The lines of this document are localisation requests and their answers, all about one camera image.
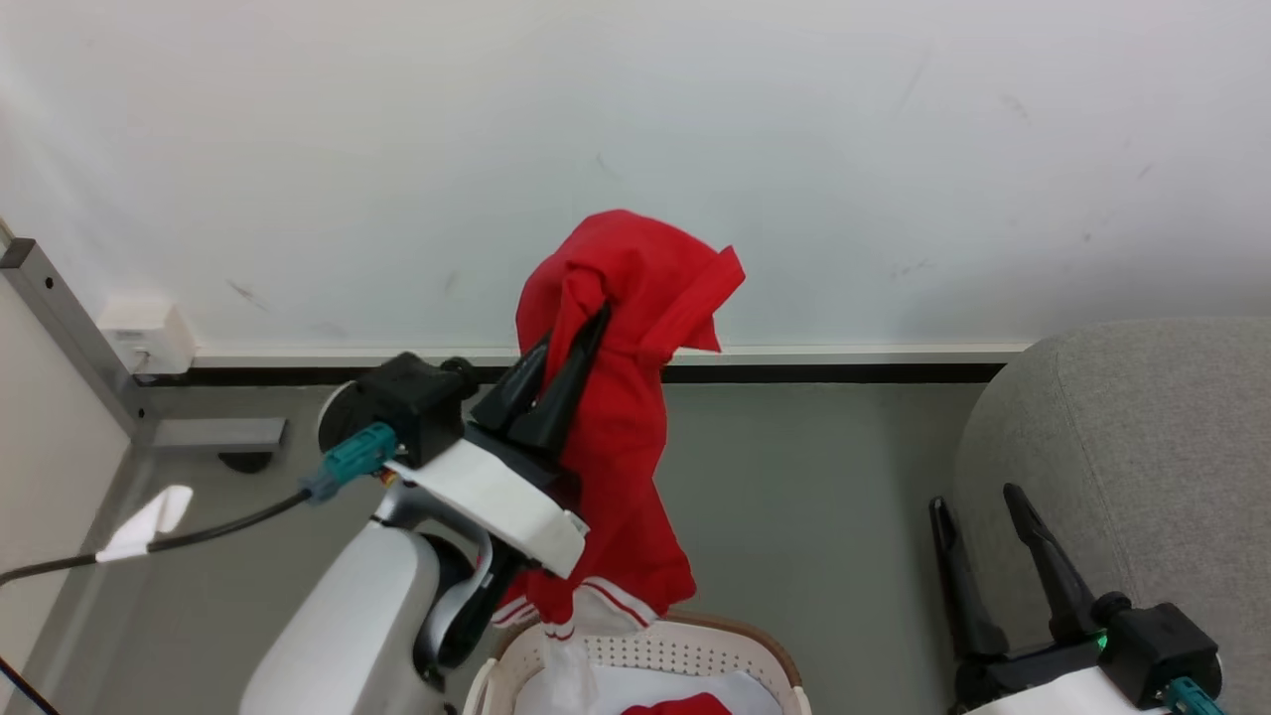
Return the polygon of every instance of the white stripe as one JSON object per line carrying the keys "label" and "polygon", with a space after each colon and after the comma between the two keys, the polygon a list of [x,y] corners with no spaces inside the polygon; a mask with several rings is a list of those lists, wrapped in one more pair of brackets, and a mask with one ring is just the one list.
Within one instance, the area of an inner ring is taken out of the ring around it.
{"label": "white stripe", "polygon": [[511,603],[508,603],[507,606],[505,606],[505,607],[500,608],[498,611],[496,611],[494,615],[489,617],[489,620],[492,622],[502,621],[503,618],[507,618],[512,613],[516,613],[516,610],[520,608],[520,607],[522,607],[522,606],[525,606],[525,603],[526,603],[525,597],[524,596],[519,596],[519,597],[513,598],[511,601]]}
{"label": "white stripe", "polygon": [[573,635],[573,618],[569,618],[564,624],[543,624],[543,632],[549,636]]}
{"label": "white stripe", "polygon": [[587,577],[586,579],[582,579],[582,583],[605,591],[609,596],[614,597],[614,601],[639,613],[639,617],[644,618],[644,621],[649,625],[655,624],[660,618],[657,612],[649,608],[647,603],[627,593],[622,587],[609,579]]}
{"label": "white stripe", "polygon": [[623,621],[627,621],[628,624],[630,624],[632,627],[636,629],[637,631],[648,627],[644,624],[641,624],[639,618],[637,618],[636,616],[632,616],[627,611],[623,611],[622,608],[619,608],[618,605],[615,605],[608,596],[605,596],[600,591],[600,587],[597,587],[596,584],[578,584],[578,588],[580,589],[585,588],[585,589],[587,589],[587,593],[595,594],[592,598],[595,598],[596,601],[599,601],[601,606],[604,606],[610,612],[613,612],[614,616],[618,616]]}
{"label": "white stripe", "polygon": [[520,626],[521,624],[524,624],[526,621],[533,621],[534,618],[538,618],[538,617],[539,617],[539,610],[535,608],[535,607],[533,607],[533,606],[530,606],[529,608],[526,608],[525,611],[522,611],[516,618],[512,618],[512,622],[508,624],[508,625],[510,626]]}

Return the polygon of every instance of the white mounting plate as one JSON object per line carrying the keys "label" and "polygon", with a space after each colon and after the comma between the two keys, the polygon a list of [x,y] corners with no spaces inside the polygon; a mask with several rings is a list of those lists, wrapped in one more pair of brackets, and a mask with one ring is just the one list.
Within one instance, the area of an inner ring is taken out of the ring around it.
{"label": "white mounting plate", "polygon": [[1043,686],[977,707],[970,715],[1168,715],[1157,707],[1139,710],[1103,671],[1087,668]]}
{"label": "white mounting plate", "polygon": [[398,462],[388,467],[561,578],[582,556],[582,522],[468,441],[456,442],[422,470]]}

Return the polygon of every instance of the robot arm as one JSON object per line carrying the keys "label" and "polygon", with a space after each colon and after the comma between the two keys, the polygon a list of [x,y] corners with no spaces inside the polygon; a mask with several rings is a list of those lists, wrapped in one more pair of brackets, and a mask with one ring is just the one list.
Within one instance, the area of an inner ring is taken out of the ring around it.
{"label": "robot arm", "polygon": [[1016,485],[1003,488],[1016,536],[1028,547],[1050,605],[1054,643],[1010,650],[989,617],[962,532],[943,498],[929,505],[946,616],[960,660],[957,701],[971,715],[1221,715],[1218,644],[1174,605],[1131,608],[1096,599],[1041,516]]}
{"label": "robot arm", "polygon": [[[582,555],[577,478],[557,460],[608,319],[604,309],[580,331],[544,390],[545,337],[466,424],[475,382],[461,361],[437,368],[402,353],[333,396],[319,447],[337,460],[351,438],[386,425],[395,451],[376,462],[391,484],[255,669],[241,715],[446,711],[446,673],[472,654],[515,577],[535,565],[568,577]],[[417,533],[426,521],[475,545],[477,564]]]}

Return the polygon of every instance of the baseboard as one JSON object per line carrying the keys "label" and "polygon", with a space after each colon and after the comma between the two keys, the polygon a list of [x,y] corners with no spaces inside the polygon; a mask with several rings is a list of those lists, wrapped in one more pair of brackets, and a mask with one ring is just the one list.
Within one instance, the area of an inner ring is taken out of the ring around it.
{"label": "baseboard", "polygon": [[[956,366],[1005,364],[1028,342],[934,344],[782,344],[726,345],[723,352],[680,349],[672,367],[721,366]],[[404,351],[426,361],[466,357],[479,368],[506,368],[519,352],[511,347],[217,347],[201,345],[194,368],[374,368]]]}

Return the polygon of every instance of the black cable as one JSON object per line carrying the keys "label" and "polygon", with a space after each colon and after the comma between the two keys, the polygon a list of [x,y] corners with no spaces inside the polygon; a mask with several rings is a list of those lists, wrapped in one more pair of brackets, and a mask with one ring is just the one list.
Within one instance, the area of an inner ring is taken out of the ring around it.
{"label": "black cable", "polygon": [[43,564],[32,564],[31,566],[23,566],[20,569],[14,569],[11,571],[5,571],[4,574],[0,574],[0,587],[5,585],[9,582],[25,579],[27,577],[51,574],[53,571],[61,571],[62,569],[74,569],[75,566],[88,566],[89,564],[97,564],[95,554],[80,554],[79,556],[71,556],[70,559],[58,559],[56,561],[44,561]]}
{"label": "black cable", "polygon": [[[235,519],[234,522],[230,522],[228,525],[221,525],[219,527],[212,527],[210,530],[203,530],[201,532],[194,532],[179,537],[161,538],[158,541],[153,541],[150,542],[149,546],[146,546],[146,554],[158,554],[160,551],[170,551],[173,549],[180,549],[183,546],[192,546],[196,544],[202,544],[205,541],[211,541],[217,537],[243,531],[248,527],[259,525],[266,519],[272,519],[273,517],[277,517],[278,514],[282,514],[283,512],[294,507],[304,504],[305,502],[309,500],[309,497],[310,497],[309,490],[302,489],[296,494],[275,504],[273,507],[267,507],[257,512],[255,514],[249,514],[247,517],[243,517],[241,519]],[[97,554],[80,554],[79,556],[71,556],[70,559],[57,559],[55,561],[44,561],[43,564],[32,564],[31,566],[22,566],[20,569],[13,569],[11,571],[5,571],[0,574],[0,587],[10,582],[15,582],[18,579],[25,579],[27,577],[38,577],[39,574],[51,574],[53,571],[61,571],[64,569],[74,569],[76,566],[88,566],[97,563],[98,563]],[[50,704],[47,700],[44,700],[44,696],[39,695],[39,691],[37,691],[31,683],[28,683],[27,679],[22,677],[22,673],[19,673],[11,665],[9,665],[9,663],[6,663],[4,658],[0,658],[0,671],[3,671],[5,677],[8,677],[10,682],[13,682],[14,687],[17,687],[22,692],[22,695],[25,695],[28,698],[31,698],[31,701],[36,704],[36,707],[39,707],[39,710],[43,711],[44,715],[58,715],[57,709],[53,707],[52,704]]]}
{"label": "black cable", "polygon": [[272,519],[273,517],[277,517],[278,514],[282,514],[283,512],[286,512],[286,511],[289,511],[289,509],[291,509],[294,507],[304,504],[308,500],[309,500],[309,490],[308,489],[302,489],[302,490],[297,491],[296,494],[294,494],[294,495],[283,499],[282,502],[275,504],[273,507],[268,507],[266,509],[262,509],[262,511],[257,512],[255,514],[250,514],[248,517],[243,517],[241,519],[230,522],[228,525],[221,525],[219,527],[212,527],[210,530],[203,530],[201,532],[194,532],[192,535],[186,535],[186,536],[179,536],[179,537],[170,537],[170,538],[161,538],[161,540],[158,540],[158,541],[153,541],[153,542],[150,542],[150,546],[146,547],[146,552],[147,554],[158,554],[160,551],[170,551],[173,549],[180,549],[183,546],[191,546],[191,545],[194,545],[194,544],[201,544],[201,542],[205,542],[205,541],[211,541],[211,540],[217,538],[217,537],[231,535],[234,532],[238,532],[238,531],[245,530],[248,527],[253,527],[255,525],[259,525],[261,522],[263,522],[266,519]]}
{"label": "black cable", "polygon": [[60,712],[57,712],[57,709],[53,707],[53,704],[44,700],[44,696],[39,695],[39,691],[37,691],[31,683],[28,683],[27,679],[22,677],[22,673],[14,671],[13,665],[9,665],[9,663],[6,663],[4,658],[0,658],[0,671],[4,671],[4,674],[10,681],[13,681],[13,686],[18,688],[22,692],[22,695],[31,698],[31,701],[36,704],[36,707],[38,707],[41,712],[43,712],[44,715],[61,715]]}

